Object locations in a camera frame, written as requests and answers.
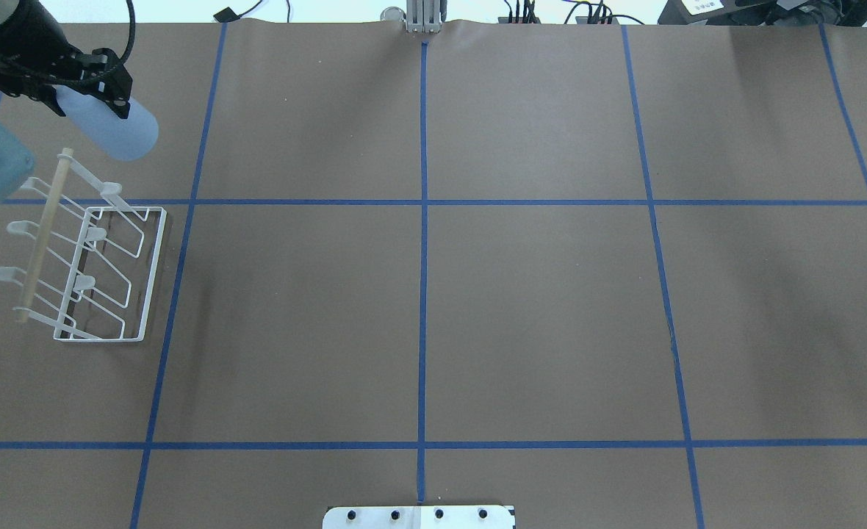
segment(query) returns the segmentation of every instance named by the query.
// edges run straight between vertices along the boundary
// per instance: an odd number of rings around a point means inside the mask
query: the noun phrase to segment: white background
[[[230,6],[235,12],[248,10],[256,0],[134,0],[137,21],[213,21],[212,15]],[[126,21],[125,0],[41,0],[58,21]],[[307,21],[377,21],[385,7],[404,8],[404,0],[290,0],[290,20]],[[450,0],[447,19],[464,19],[494,23],[505,16],[508,8],[502,0]],[[665,0],[607,0],[615,13],[633,15],[646,24],[655,24]],[[537,0],[535,12],[543,24],[560,24],[572,4],[560,0]],[[587,7],[578,13],[586,14]],[[285,0],[264,0],[248,15],[266,21],[285,21]]]

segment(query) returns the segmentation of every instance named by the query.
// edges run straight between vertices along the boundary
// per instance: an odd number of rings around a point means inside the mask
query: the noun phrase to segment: black connector
[[[241,19],[241,17],[239,17],[238,13],[235,13],[234,10],[230,7],[225,7],[224,10],[220,10],[218,11],[218,13],[215,13],[215,20],[219,21],[222,24],[227,24],[229,23],[229,21],[235,21],[239,19]]]

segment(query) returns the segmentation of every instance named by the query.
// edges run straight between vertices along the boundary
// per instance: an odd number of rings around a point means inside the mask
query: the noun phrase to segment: blue tape grid
[[[688,458],[688,471],[691,483],[692,500],[695,518],[699,529],[705,526],[703,519],[701,494],[699,494],[698,472],[695,461],[696,448],[764,448],[764,447],[803,447],[803,446],[867,446],[867,438],[846,439],[692,439],[688,406],[686,406],[685,384],[683,384],[682,365],[679,360],[678,344],[672,318],[672,301],[669,297],[669,285],[666,280],[665,264],[662,255],[661,239],[656,220],[657,206],[829,206],[829,207],[867,207],[866,201],[843,200],[666,200],[655,198],[652,193],[652,181],[646,154],[645,137],[643,134],[641,112],[639,112],[636,80],[633,71],[632,54],[626,27],[622,27],[622,43],[624,43],[626,73],[629,81],[630,99],[633,107],[633,117],[636,125],[636,140],[638,140],[639,159],[641,160],[642,176],[646,190],[646,198],[629,198],[628,200],[431,200],[428,193],[427,180],[427,41],[420,48],[420,200],[349,200],[349,198],[198,198],[198,185],[201,183],[201,168],[211,127],[215,91],[220,73],[221,60],[224,53],[226,31],[228,27],[222,24],[215,58],[215,72],[212,75],[212,86],[206,107],[205,121],[202,129],[201,144],[198,158],[195,161],[195,175],[190,197],[185,198],[138,198],[130,200],[131,204],[181,204],[188,205],[188,213],[182,235],[179,263],[173,286],[172,301],[166,321],[165,337],[162,343],[162,354],[156,375],[154,399],[151,414],[149,414],[147,436],[144,442],[0,442],[0,450],[141,450],[143,452],[137,491],[134,496],[131,529],[137,527],[139,512],[142,506],[145,479],[147,479],[149,456],[154,450],[265,450],[265,451],[318,451],[318,450],[411,450],[417,452],[417,502],[423,503],[425,496],[425,451],[432,450],[590,450],[590,449],[685,449]],[[851,118],[844,104],[843,94],[839,85],[838,75],[832,60],[832,54],[827,39],[826,30],[819,27],[820,37],[829,65],[830,76],[835,90],[836,99],[842,112],[852,147],[855,151],[861,176],[867,187],[867,165],[860,150],[859,142],[854,133]],[[97,200],[78,200],[79,204],[99,204]],[[43,201],[34,198],[14,198],[5,204],[42,204]],[[195,208],[198,205],[372,205],[372,206],[419,206],[421,215],[421,248],[420,248],[420,321],[419,321],[419,372],[417,373],[417,441],[416,442],[155,442],[154,433],[156,419],[162,396],[162,382],[165,377],[165,366],[168,361],[169,346],[172,340],[172,330],[175,324],[176,309],[181,290],[182,273],[186,252],[188,250],[192,221]],[[652,244],[654,244],[656,262],[658,263],[659,282],[662,290],[662,301],[666,315],[666,327],[669,331],[672,357],[674,361],[676,392],[682,422],[683,439],[663,439],[663,441],[520,441],[520,442],[428,442],[426,439],[426,354],[427,354],[427,241],[428,241],[428,210],[430,206],[645,206],[648,208],[652,229]]]

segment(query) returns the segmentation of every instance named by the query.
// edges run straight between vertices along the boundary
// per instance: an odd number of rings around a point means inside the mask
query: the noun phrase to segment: gray table
[[[0,104],[173,218],[141,344],[0,285],[0,527],[867,527],[866,29],[137,34],[143,160]]]

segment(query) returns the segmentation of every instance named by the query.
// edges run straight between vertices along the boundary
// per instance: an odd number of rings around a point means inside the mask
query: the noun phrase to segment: sticker
[[[682,0],[689,13],[698,15],[708,11],[723,10],[722,0]]]

